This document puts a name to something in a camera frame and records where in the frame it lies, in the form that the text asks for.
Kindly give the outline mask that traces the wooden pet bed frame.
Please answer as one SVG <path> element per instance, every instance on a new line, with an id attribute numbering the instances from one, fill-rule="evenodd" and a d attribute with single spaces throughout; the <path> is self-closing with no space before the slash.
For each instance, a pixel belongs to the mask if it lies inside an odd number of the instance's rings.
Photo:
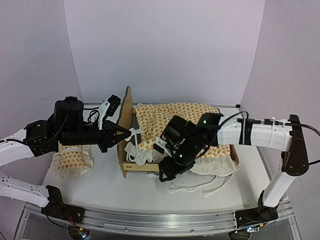
<path id="1" fill-rule="evenodd" d="M 124 98 L 121 102 L 119 118 L 117 120 L 118 125 L 126 129 L 130 129 L 132 127 L 133 115 L 134 103 L 131 93 L 131 87 L 127 86 Z M 139 166 L 135 162 L 127 161 L 127 152 L 125 151 L 126 145 L 127 142 L 125 140 L 122 140 L 120 143 L 117 144 L 117 156 L 119 167 L 122 171 L 124 178 L 127 177 L 128 172 L 151 172 L 156 174 L 159 173 L 159 167 L 157 163 L 152 162 Z"/>

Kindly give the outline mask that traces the small duck print pillow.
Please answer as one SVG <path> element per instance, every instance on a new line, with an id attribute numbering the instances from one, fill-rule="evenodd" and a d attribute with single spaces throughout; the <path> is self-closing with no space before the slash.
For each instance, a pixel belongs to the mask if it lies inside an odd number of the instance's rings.
<path id="1" fill-rule="evenodd" d="M 59 178 L 75 178 L 89 173 L 94 167 L 89 145 L 58 144 L 58 152 L 53 154 L 52 163 Z"/>

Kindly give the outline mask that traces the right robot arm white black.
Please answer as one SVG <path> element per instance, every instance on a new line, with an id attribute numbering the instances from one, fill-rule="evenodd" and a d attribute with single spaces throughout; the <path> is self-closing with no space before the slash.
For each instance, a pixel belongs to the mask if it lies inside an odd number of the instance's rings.
<path id="1" fill-rule="evenodd" d="M 221 113 L 204 113 L 197 123 L 173 116 L 154 149 L 167 156 L 158 165 L 161 182 L 173 180 L 191 169 L 196 159 L 219 145 L 252 146 L 281 153 L 279 167 L 263 191 L 262 203 L 252 209 L 252 218 L 262 222 L 276 207 L 293 181 L 304 175 L 312 164 L 309 161 L 304 129 L 319 130 L 303 124 L 297 115 L 287 119 L 252 119 L 246 111 L 224 117 Z"/>

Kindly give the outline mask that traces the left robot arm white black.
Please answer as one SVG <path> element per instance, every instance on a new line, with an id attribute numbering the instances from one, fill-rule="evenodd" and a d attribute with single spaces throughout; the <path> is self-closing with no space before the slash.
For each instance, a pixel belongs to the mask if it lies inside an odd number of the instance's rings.
<path id="1" fill-rule="evenodd" d="M 58 100 L 47 120 L 29 123 L 25 128 L 0 141 L 1 166 L 57 152 L 59 145 L 97 145 L 102 153 L 131 136 L 131 131 L 108 120 L 121 103 L 111 95 L 96 107 L 98 118 L 84 121 L 84 103 L 75 96 Z M 8 175 L 0 176 L 0 194 L 16 200 L 47 208 L 57 219 L 67 214 L 61 191 L 54 186 L 33 185 Z"/>

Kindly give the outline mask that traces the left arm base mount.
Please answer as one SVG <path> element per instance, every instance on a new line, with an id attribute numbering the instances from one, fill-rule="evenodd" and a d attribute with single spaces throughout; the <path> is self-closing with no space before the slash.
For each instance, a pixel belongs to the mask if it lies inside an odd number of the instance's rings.
<path id="1" fill-rule="evenodd" d="M 48 203 L 41 208 L 41 214 L 74 224 L 83 223 L 85 215 L 83 207 L 64 203 L 59 188 L 51 185 L 47 185 L 45 188 L 48 190 Z"/>

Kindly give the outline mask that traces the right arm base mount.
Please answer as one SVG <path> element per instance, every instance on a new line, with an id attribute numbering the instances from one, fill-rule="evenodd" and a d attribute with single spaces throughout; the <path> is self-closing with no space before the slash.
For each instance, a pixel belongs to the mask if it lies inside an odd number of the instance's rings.
<path id="1" fill-rule="evenodd" d="M 270 221 L 278 219 L 278 206 L 268 207 L 263 203 L 263 193 L 261 193 L 257 206 L 254 208 L 247 208 L 242 210 L 237 210 L 235 212 L 235 224 L 236 230 L 244 230 L 249 227 L 260 226 L 260 224 L 267 224 Z"/>

